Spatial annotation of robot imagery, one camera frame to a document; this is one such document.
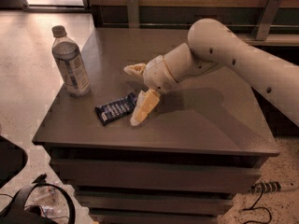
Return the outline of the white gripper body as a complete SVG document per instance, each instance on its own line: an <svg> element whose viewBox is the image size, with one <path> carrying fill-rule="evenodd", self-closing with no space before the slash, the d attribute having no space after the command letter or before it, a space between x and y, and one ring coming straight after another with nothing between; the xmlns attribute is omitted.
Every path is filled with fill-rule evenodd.
<svg viewBox="0 0 299 224"><path fill-rule="evenodd" d="M166 60L162 55L157 56L146 64L143 79L148 88L162 94L170 92L178 84L172 77Z"/></svg>

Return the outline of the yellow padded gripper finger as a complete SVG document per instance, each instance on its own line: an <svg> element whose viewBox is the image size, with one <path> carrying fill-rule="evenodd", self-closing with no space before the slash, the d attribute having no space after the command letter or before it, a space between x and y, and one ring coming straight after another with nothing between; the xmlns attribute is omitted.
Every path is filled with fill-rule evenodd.
<svg viewBox="0 0 299 224"><path fill-rule="evenodd" d="M142 77L146 65L144 63L137 63L132 65L127 65L123 68L124 72L130 76Z"/></svg>
<svg viewBox="0 0 299 224"><path fill-rule="evenodd" d="M160 102L161 94L153 89L148 89L147 91L141 91L138 94L135 109L133 111L132 117L130 118L130 123L132 126L138 126L141 124L148 114L156 107Z"/></svg>

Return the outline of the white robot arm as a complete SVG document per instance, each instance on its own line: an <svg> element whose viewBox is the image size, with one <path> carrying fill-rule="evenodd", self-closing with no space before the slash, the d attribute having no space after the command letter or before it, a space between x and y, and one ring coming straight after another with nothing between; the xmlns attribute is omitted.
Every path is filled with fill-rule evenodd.
<svg viewBox="0 0 299 224"><path fill-rule="evenodd" d="M124 71L140 77L148 87L137 96L130 122L141 124L160 101L189 77L202 76L226 66L261 96L299 125L299 66L254 48L213 19L192 25L187 41L148 63L128 65Z"/></svg>

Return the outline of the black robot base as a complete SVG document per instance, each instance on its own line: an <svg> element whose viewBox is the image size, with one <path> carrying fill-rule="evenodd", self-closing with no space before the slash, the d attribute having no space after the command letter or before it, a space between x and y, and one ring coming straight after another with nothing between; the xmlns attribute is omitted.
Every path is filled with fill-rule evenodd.
<svg viewBox="0 0 299 224"><path fill-rule="evenodd" d="M26 165L28 155L25 150L3 136L0 137L0 188L15 177ZM72 199L62 188L47 183L45 176L40 175L33 183L24 185L13 196L10 203L0 213L0 224L59 224L50 217L42 215L42 211L33 212L37 205L25 209L28 198L37 188L52 187L57 189L65 198L68 205L68 222L75 224L76 210Z"/></svg>

